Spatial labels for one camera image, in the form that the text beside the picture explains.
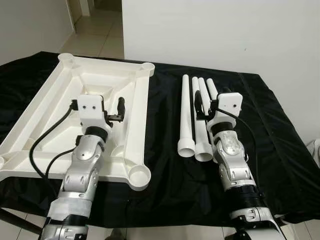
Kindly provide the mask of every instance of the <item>table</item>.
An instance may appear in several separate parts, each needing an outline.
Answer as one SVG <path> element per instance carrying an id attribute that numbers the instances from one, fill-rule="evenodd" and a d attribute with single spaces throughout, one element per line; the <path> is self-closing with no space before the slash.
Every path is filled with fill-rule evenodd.
<path id="1" fill-rule="evenodd" d="M 0 66 L 0 142 L 58 64 L 57 56 L 40 52 Z M 218 91 L 228 87 L 242 94 L 240 117 L 257 138 L 260 187 L 271 212 L 293 223 L 320 218 L 320 170 L 259 75 L 154 64 L 144 148 L 144 162 L 151 171 L 149 186 L 135 192 L 125 183 L 99 182 L 88 224 L 106 228 L 230 226 L 218 166 L 177 153 L 183 74 L 213 78 Z M 237 124 L 235 130 L 251 156 L 253 144 L 247 129 Z M 248 164 L 255 175 L 255 162 Z M 61 180 L 52 183 L 58 190 Z M 50 202 L 40 178 L 9 177 L 0 182 L 0 207 L 46 216 Z M 2 210 L 0 219 L 39 231 Z"/>

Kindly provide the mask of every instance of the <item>black cable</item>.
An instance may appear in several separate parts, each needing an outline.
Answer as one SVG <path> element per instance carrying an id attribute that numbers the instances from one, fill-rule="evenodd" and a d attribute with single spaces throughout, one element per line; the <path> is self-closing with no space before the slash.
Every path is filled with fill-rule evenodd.
<path id="1" fill-rule="evenodd" d="M 43 140 L 49 133 L 52 132 L 52 130 L 54 130 L 59 124 L 61 124 L 68 117 L 68 115 L 71 113 L 72 109 L 73 109 L 73 106 L 71 104 L 68 111 L 62 116 L 62 118 L 60 118 L 54 125 L 52 125 L 47 131 L 45 131 L 44 134 L 42 134 L 34 142 L 32 147 L 30 148 L 30 152 L 29 152 L 29 159 L 30 159 L 30 163 L 31 163 L 32 167 L 40 175 L 40 177 L 44 180 L 44 182 L 48 185 L 48 187 L 52 190 L 52 194 L 53 194 L 54 198 L 57 198 L 56 190 L 55 190 L 54 186 L 50 183 L 50 181 L 46 177 L 46 175 L 44 175 L 41 172 L 41 170 L 38 168 L 38 166 L 36 165 L 35 160 L 34 160 L 34 150 L 35 150 L 36 146 L 41 142 L 41 140 Z"/>
<path id="2" fill-rule="evenodd" d="M 67 151 L 61 152 L 61 153 L 59 153 L 57 156 L 55 156 L 55 157 L 51 160 L 51 162 L 49 163 L 49 165 L 48 165 L 48 167 L 46 168 L 46 171 L 45 171 L 45 177 L 46 177 L 47 179 L 49 179 L 49 178 L 48 178 L 48 175 L 49 175 L 49 171 L 50 171 L 50 168 L 51 168 L 52 164 L 54 164 L 54 162 L 55 162 L 58 158 L 60 158 L 61 156 L 73 152 L 74 149 L 75 149 L 75 148 L 72 148 L 72 149 L 69 149 L 69 150 L 67 150 Z"/>
<path id="3" fill-rule="evenodd" d="M 225 110 L 222 110 L 220 108 L 216 108 L 215 109 L 216 111 L 218 112 L 221 112 L 225 115 L 228 115 L 232 118 L 234 118 L 235 120 L 241 122 L 248 130 L 249 130 L 249 133 L 252 137 L 252 141 L 253 141 L 253 155 L 255 157 L 255 179 L 256 179 L 256 186 L 257 188 L 259 189 L 260 188 L 260 180 L 259 180 L 259 173 L 258 173 L 258 155 L 257 155 L 257 140 L 256 140 L 256 137 L 255 137 L 255 134 L 254 134 L 254 131 L 251 129 L 251 127 L 244 121 L 242 120 L 241 118 L 239 118 L 238 116 L 236 115 L 233 115 L 232 113 L 230 112 L 227 112 Z"/>

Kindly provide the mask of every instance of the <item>floor tile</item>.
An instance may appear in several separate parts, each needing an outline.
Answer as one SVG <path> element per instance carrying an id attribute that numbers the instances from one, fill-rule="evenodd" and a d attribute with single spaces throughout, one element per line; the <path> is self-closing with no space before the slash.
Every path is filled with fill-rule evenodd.
<path id="1" fill-rule="evenodd" d="M 311 235 L 312 240 L 320 240 L 320 220 L 306 221 L 305 225 Z"/>
<path id="2" fill-rule="evenodd" d="M 128 240 L 222 240 L 221 227 L 212 226 L 164 226 L 127 229 Z"/>
<path id="3" fill-rule="evenodd" d="M 286 237 L 286 240 L 297 240 L 297 238 L 295 238 L 295 233 L 291 224 L 282 226 L 281 230 Z"/>
<path id="4" fill-rule="evenodd" d="M 92 18 L 83 16 L 75 24 L 75 31 L 77 34 L 93 34 L 107 36 L 111 26 L 113 25 L 112 19 Z"/>
<path id="5" fill-rule="evenodd" d="M 223 226 L 222 227 L 223 236 L 227 237 L 236 233 L 236 229 L 234 227 Z"/>
<path id="6" fill-rule="evenodd" d="M 99 57 L 124 59 L 124 40 L 122 37 L 108 36 Z"/>
<path id="7" fill-rule="evenodd" d="M 27 214 L 25 212 L 13 210 L 13 209 L 6 208 L 6 207 L 3 207 L 2 209 L 18 216 L 19 218 L 26 219 Z"/>
<path id="8" fill-rule="evenodd" d="M 16 211 L 8 208 L 3 208 L 3 209 L 23 219 L 25 219 L 27 215 L 26 213 L 21 211 Z M 1 239 L 16 240 L 20 231 L 21 231 L 20 227 L 17 227 L 15 225 L 12 225 L 10 223 L 0 220 Z"/>
<path id="9" fill-rule="evenodd" d="M 104 228 L 89 225 L 87 240 L 105 240 L 110 236 L 112 228 Z"/>
<path id="10" fill-rule="evenodd" d="M 291 226 L 293 234 L 296 235 L 298 240 L 312 240 L 304 222 L 292 224 Z"/>
<path id="11" fill-rule="evenodd" d="M 118 16 L 116 18 L 116 20 L 114 21 L 108 35 L 111 37 L 122 37 L 122 38 L 124 37 L 124 27 L 122 24 L 122 16 L 121 15 Z"/>
<path id="12" fill-rule="evenodd" d="M 61 52 L 98 56 L 105 40 L 106 37 L 100 35 L 74 34 L 64 44 Z"/>
<path id="13" fill-rule="evenodd" d="M 45 224 L 46 218 L 43 216 L 28 214 L 26 216 L 26 220 L 42 228 Z M 36 239 L 38 239 L 37 234 L 30 232 L 28 230 L 22 229 L 17 240 L 36 240 Z"/>
<path id="14" fill-rule="evenodd" d="M 90 17 L 98 20 L 105 19 L 105 20 L 114 21 L 116 17 L 118 17 L 120 14 L 121 13 L 118 11 L 106 11 L 106 10 L 95 9 L 93 10 Z"/>

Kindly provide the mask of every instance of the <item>silver robotic arm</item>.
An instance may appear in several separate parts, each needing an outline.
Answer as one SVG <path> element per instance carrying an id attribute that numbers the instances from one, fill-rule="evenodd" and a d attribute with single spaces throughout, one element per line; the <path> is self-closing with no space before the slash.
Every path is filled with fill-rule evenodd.
<path id="1" fill-rule="evenodd" d="M 202 110 L 202 93 L 197 91 L 194 106 L 197 120 L 207 121 L 207 130 L 213 135 L 213 156 L 219 164 L 219 175 L 229 206 L 229 217 L 237 233 L 234 240 L 285 240 L 269 208 L 256 186 L 246 162 L 248 156 L 234 131 L 242 95 L 221 93 L 210 103 L 207 115 Z"/>
<path id="2" fill-rule="evenodd" d="M 112 122 L 123 121 L 125 101 L 118 102 L 118 114 L 108 115 L 100 95 L 81 95 L 77 108 L 83 136 L 72 152 L 68 168 L 56 200 L 47 214 L 41 240 L 85 240 L 88 234 L 86 222 L 90 216 L 92 202 L 103 164 L 102 153 L 112 135 Z"/>

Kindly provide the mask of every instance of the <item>pvc pipe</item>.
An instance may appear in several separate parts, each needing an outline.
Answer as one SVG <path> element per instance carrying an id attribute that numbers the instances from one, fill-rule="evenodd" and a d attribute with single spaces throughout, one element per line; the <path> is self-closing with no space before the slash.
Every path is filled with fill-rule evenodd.
<path id="1" fill-rule="evenodd" d="M 180 139 L 178 141 L 178 154 L 189 158 L 195 154 L 195 141 L 192 138 L 191 109 L 189 94 L 189 76 L 182 77 Z"/>
<path id="2" fill-rule="evenodd" d="M 192 95 L 195 96 L 199 89 L 198 78 L 192 78 Z M 212 159 L 212 147 L 208 140 L 206 122 L 204 120 L 197 121 L 196 109 L 194 112 L 194 131 L 195 131 L 195 159 L 199 162 L 207 162 Z"/>
<path id="3" fill-rule="evenodd" d="M 206 84 L 208 86 L 211 99 L 212 100 L 217 100 L 218 91 L 216 89 L 216 86 L 215 86 L 214 81 L 212 80 L 212 78 L 208 78 L 206 80 Z"/>
<path id="4" fill-rule="evenodd" d="M 203 111 L 205 115 L 208 115 L 208 111 L 210 108 L 210 97 L 209 93 L 207 91 L 206 83 L 203 77 L 199 77 L 199 88 L 200 88 L 200 93 L 201 93 L 201 99 L 202 99 L 202 106 L 203 106 Z"/>

